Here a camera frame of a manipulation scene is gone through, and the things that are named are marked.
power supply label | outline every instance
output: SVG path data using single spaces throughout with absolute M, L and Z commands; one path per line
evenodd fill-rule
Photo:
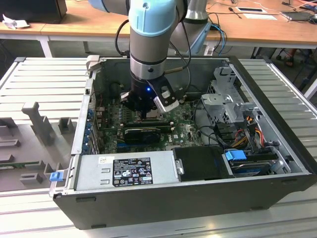
M 112 171 L 115 187 L 153 184 L 150 158 L 114 160 Z

blue latch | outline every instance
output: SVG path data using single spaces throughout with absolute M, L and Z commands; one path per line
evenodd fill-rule
M 247 157 L 243 150 L 230 150 L 225 153 L 228 161 L 230 160 L 246 160 Z
M 54 172 L 51 173 L 50 181 L 51 182 L 62 182 L 63 181 L 64 172 Z

black cable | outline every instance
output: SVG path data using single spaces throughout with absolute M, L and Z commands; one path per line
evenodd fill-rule
M 216 4 L 220 4 L 220 5 L 225 5 L 225 6 L 237 6 L 239 4 L 239 1 L 237 0 L 237 2 L 235 3 L 235 5 L 228 5 L 228 4 L 224 4 L 224 3 L 221 3 L 221 2 L 215 2 L 213 5 L 211 5 L 210 7 L 208 7 L 206 10 L 212 8 L 214 5 Z
M 170 45 L 173 47 L 173 49 L 177 52 L 177 54 L 180 56 L 180 58 L 182 59 L 182 61 L 184 62 L 184 64 L 186 65 L 187 62 L 186 60 L 184 59 L 184 57 L 182 56 L 182 54 L 179 52 L 179 50 L 174 46 L 174 44 L 172 42 L 169 42 Z M 192 74 L 190 73 L 190 70 L 189 70 L 189 67 L 186 67 L 187 68 L 187 72 L 188 72 L 188 83 L 186 85 L 186 88 L 184 89 L 185 92 L 188 91 L 191 83 L 192 83 Z
M 230 46 L 230 48 L 227 50 L 227 52 L 224 52 L 224 53 L 222 53 L 222 54 L 225 55 L 225 54 L 229 53 L 229 52 L 232 50 L 232 48 L 233 48 L 233 46 Z
M 189 85 L 189 87 L 196 88 L 201 94 L 205 94 L 202 90 L 200 90 L 196 85 Z
M 184 22 L 181 22 L 181 24 L 183 26 L 183 30 L 184 30 L 184 33 L 185 33 L 185 36 L 186 36 L 186 41 L 187 41 L 187 46 L 188 46 L 188 52 L 189 52 L 188 53 L 188 61 L 183 67 L 167 70 L 167 71 L 164 72 L 165 74 L 176 73 L 176 72 L 180 72 L 180 71 L 184 70 L 185 68 L 187 68 L 189 66 L 190 61 L 192 60 L 192 50 L 191 50 L 191 47 L 190 47 L 190 44 L 189 44 L 189 39 L 188 39 L 186 27 L 185 27 Z
M 120 49 L 119 49 L 119 46 L 118 46 L 118 37 L 119 37 L 119 34 L 120 34 L 120 31 L 122 30 L 122 28 L 125 26 L 125 24 L 127 24 L 129 22 L 129 20 L 125 20 L 118 28 L 117 30 L 117 33 L 115 34 L 115 39 L 114 39 L 114 46 L 115 46 L 115 49 L 117 50 L 117 52 L 121 55 L 121 56 L 125 56 L 126 53 L 125 52 L 122 52 Z
M 186 41 L 187 41 L 187 46 L 188 46 L 188 61 L 187 61 L 187 64 L 185 66 L 183 66 L 183 69 L 185 69 L 185 68 L 187 68 L 189 66 L 190 61 L 192 60 L 192 50 L 190 48 L 190 44 L 189 44 L 189 40 L 188 40 L 188 35 L 187 35 L 185 24 L 184 24 L 183 21 L 181 23 L 182 23 L 182 26 L 183 26 L 183 29 L 184 29 L 184 33 L 185 33 L 185 37 L 186 37 Z
M 234 14 L 236 14 L 240 19 L 242 19 L 242 17 L 239 16 L 239 14 L 237 14 L 232 7 L 229 7 L 229 11 L 233 12 Z
M 220 21 L 219 21 L 219 17 L 218 17 L 218 15 L 217 14 L 215 14 L 216 15 L 216 17 L 217 17 L 217 24 L 218 24 L 218 26 L 219 26 L 219 29 L 221 29 L 221 27 L 220 27 Z M 220 42 L 221 42 L 221 40 L 222 40 L 222 33 L 221 32 L 219 32 L 219 34 L 220 34 L 220 40 L 218 41 L 218 43 L 217 43 L 217 45 L 216 45 L 216 47 L 214 48 L 214 50 L 213 51 L 216 51 L 216 49 L 219 47 L 219 45 L 220 45 Z

desk leg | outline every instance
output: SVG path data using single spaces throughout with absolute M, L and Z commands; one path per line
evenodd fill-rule
M 89 50 L 89 46 L 88 46 L 88 42 L 84 41 L 84 49 L 85 49 L 85 53 L 89 54 L 90 50 Z
M 317 79 L 315 79 L 315 81 L 313 82 L 313 84 L 309 87 L 309 89 L 306 91 L 306 93 L 304 94 L 304 96 L 310 100 L 312 98 L 312 96 L 315 94 L 315 92 L 317 92 Z
M 47 36 L 39 37 L 38 41 L 40 41 L 40 43 L 41 43 L 45 57 L 46 58 L 53 58 L 54 55 L 50 49 L 49 38 Z

robotic arm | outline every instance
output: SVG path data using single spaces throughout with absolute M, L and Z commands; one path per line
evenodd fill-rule
M 164 65 L 170 42 L 182 52 L 198 52 L 210 28 L 207 0 L 89 0 L 100 10 L 129 16 L 130 92 L 121 102 L 146 113 L 156 107 L 166 113 L 179 105 L 184 92 L 174 92 Z

